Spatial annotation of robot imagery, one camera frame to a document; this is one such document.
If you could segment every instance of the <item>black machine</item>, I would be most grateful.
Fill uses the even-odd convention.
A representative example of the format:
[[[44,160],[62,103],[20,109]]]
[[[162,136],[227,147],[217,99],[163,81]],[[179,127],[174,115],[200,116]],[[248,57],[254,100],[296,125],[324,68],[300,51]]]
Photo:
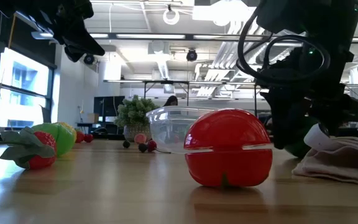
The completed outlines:
[[[42,32],[65,45],[70,60],[84,54],[104,55],[103,48],[85,29],[84,19],[93,16],[89,0],[0,0],[0,11],[11,17],[15,12],[32,21]]]
[[[259,26],[278,33],[289,30],[305,36],[272,35],[244,52],[244,39],[257,17]],[[340,84],[346,62],[353,60],[349,49],[358,23],[358,0],[261,0],[242,30],[237,66],[256,78],[256,84],[269,89],[261,93],[272,110],[274,145],[283,149],[299,139],[305,115],[314,117],[334,135],[346,121],[346,111],[357,107],[344,94]],[[270,65],[269,52],[274,43],[295,40],[303,43],[282,61]],[[270,41],[264,64],[253,70],[244,55]]]
[[[83,19],[93,16],[89,0],[0,0],[0,10],[6,16],[17,11],[40,30],[53,34],[59,44],[65,44],[65,52],[74,62],[83,54],[104,54],[84,26]],[[306,35],[270,35],[245,52],[244,41],[256,18],[258,25],[271,33],[285,29]],[[347,119],[345,111],[357,107],[340,84],[345,63],[353,59],[349,49],[357,23],[358,0],[261,0],[246,22],[238,44],[237,66],[255,77],[262,88],[269,89],[261,95],[272,110],[276,148],[299,141],[294,136],[304,128],[300,121],[305,115],[318,119],[334,134]],[[270,65],[272,45],[289,40],[303,46]],[[263,67],[255,71],[244,55],[268,41]]]

